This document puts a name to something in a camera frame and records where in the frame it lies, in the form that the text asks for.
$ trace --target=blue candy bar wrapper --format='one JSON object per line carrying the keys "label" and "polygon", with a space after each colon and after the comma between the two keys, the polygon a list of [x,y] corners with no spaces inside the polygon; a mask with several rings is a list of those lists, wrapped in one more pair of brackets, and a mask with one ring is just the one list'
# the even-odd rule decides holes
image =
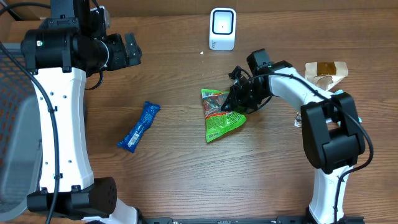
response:
{"label": "blue candy bar wrapper", "polygon": [[154,122],[155,115],[159,110],[159,105],[146,101],[139,121],[130,131],[130,133],[118,143],[118,147],[122,147],[130,152],[134,152],[139,140],[144,134],[144,131],[150,128],[151,124]]}

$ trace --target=green chip bag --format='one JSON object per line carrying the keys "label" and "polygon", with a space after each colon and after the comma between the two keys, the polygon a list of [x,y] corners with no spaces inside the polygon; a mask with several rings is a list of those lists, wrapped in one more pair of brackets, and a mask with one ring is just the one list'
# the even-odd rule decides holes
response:
{"label": "green chip bag", "polygon": [[201,98],[205,109],[206,140],[210,142],[230,130],[233,130],[246,121],[246,117],[237,112],[221,111],[227,91],[201,90]]}

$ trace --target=plastic packaging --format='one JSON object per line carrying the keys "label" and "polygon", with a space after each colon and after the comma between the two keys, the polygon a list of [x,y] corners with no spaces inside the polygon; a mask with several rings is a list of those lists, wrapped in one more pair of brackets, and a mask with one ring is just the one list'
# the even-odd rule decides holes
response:
{"label": "plastic packaging", "polygon": [[221,106],[225,102],[228,93],[227,91],[201,90],[203,108],[205,109],[207,142],[239,127],[246,121],[244,115],[235,111],[221,111]]}
{"label": "plastic packaging", "polygon": [[139,121],[130,133],[118,143],[118,147],[122,147],[130,152],[134,152],[141,139],[144,131],[146,131],[154,122],[156,113],[160,110],[160,106],[146,101],[144,110],[142,111]]}

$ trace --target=wooden table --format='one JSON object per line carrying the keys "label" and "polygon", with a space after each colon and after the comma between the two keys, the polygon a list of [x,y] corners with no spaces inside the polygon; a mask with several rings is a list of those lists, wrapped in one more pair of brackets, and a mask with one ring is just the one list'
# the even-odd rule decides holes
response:
{"label": "wooden table", "polygon": [[[264,218],[303,215],[311,201],[313,168],[305,157],[295,110],[274,98],[243,127],[207,144],[200,90],[226,90],[227,74],[265,48],[292,63],[344,61],[343,89],[370,134],[372,164],[350,175],[344,209],[368,223],[398,222],[398,9],[238,14],[231,52],[208,48],[209,16],[125,17],[109,34],[133,32],[144,55],[139,66],[105,72],[87,91],[88,154],[95,177],[114,177],[118,197],[147,217]],[[15,22],[10,42],[40,22]],[[97,75],[88,79],[88,86]],[[162,106],[134,154],[117,148],[144,101]],[[360,157],[363,163],[368,150]],[[31,213],[16,222],[44,222]]]}

